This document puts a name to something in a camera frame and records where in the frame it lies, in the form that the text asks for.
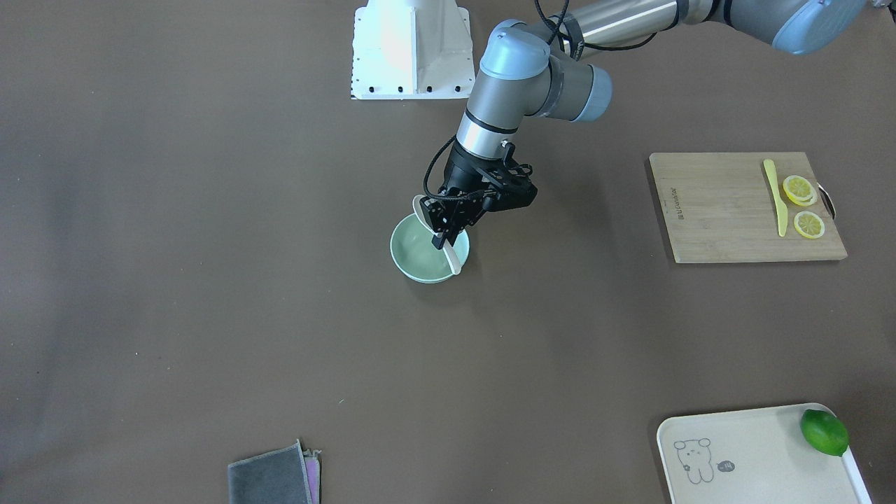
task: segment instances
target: white tray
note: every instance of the white tray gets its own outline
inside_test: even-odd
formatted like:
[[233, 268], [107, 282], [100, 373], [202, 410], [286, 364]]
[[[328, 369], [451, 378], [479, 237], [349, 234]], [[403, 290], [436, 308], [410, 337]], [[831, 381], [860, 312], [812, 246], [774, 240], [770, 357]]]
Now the white tray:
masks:
[[852, 451], [825, 455], [799, 421], [818, 403], [678, 416], [657, 429], [673, 504], [871, 504]]

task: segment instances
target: white spoon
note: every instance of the white spoon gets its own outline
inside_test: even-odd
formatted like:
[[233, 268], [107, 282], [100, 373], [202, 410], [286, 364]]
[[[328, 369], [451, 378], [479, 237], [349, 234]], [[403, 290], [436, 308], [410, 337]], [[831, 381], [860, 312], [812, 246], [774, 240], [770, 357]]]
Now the white spoon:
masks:
[[[429, 224], [426, 223], [426, 216], [423, 214], [423, 205], [420, 204], [420, 200], [423, 199], [423, 195], [416, 195], [414, 199], [411, 200], [411, 207], [414, 209], [414, 214], [417, 216], [417, 220], [423, 224], [424, 228], [427, 228], [429, 232], [435, 235], [435, 231], [429, 227]], [[460, 274], [461, 273], [461, 260], [457, 257], [457, 252], [454, 251], [454, 246], [452, 246], [451, 242], [448, 240], [445, 241], [444, 245], [442, 245], [442, 251], [445, 253], [445, 258], [448, 259], [448, 266], [451, 267], [452, 274]]]

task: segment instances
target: blue joint cap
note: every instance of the blue joint cap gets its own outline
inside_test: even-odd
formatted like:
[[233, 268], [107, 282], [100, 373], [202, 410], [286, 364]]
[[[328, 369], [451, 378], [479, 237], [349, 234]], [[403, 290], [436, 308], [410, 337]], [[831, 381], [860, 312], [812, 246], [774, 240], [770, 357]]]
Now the blue joint cap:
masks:
[[585, 102], [582, 113], [573, 119], [574, 123], [593, 121], [602, 116], [613, 98], [613, 81], [610, 80], [610, 74], [603, 68], [589, 66], [594, 73], [594, 80], [591, 81], [591, 93], [588, 95], [588, 101]]
[[771, 46], [796, 55], [830, 44], [865, 6], [866, 0], [808, 0], [778, 30]]
[[479, 70], [489, 77], [521, 81], [541, 74], [547, 68], [551, 49], [537, 36], [514, 28], [517, 23], [515, 20], [502, 22], [488, 37], [486, 54], [479, 60]]

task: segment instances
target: robotic arm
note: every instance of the robotic arm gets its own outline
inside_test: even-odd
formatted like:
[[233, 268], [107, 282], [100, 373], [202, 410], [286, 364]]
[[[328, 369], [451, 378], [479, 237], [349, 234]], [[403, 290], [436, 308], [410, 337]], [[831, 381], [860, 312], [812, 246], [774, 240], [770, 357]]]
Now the robotic arm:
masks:
[[[514, 158], [513, 136], [528, 116], [588, 122], [613, 92], [604, 70], [580, 63], [601, 50], [622, 50], [680, 22], [724, 22], [793, 54], [808, 54], [842, 33], [866, 0], [602, 0], [528, 25], [508, 20], [488, 38], [457, 134], [424, 176], [420, 200], [435, 231], [433, 245], [454, 243], [486, 213], [528, 206], [538, 190], [532, 167]], [[451, 147], [437, 193], [429, 175]]]

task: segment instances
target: bowl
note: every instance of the bowl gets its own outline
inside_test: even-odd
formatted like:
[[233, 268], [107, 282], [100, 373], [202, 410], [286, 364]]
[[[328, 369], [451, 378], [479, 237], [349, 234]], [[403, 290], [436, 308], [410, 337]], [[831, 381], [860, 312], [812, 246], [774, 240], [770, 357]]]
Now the bowl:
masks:
[[[439, 283], [452, 277], [451, 267], [445, 253], [433, 247], [433, 233], [428, 230], [415, 214], [408, 215], [395, 226], [389, 250], [392, 261], [405, 276], [415, 282]], [[461, 231], [454, 241], [454, 251], [461, 265], [470, 256], [470, 237]]]

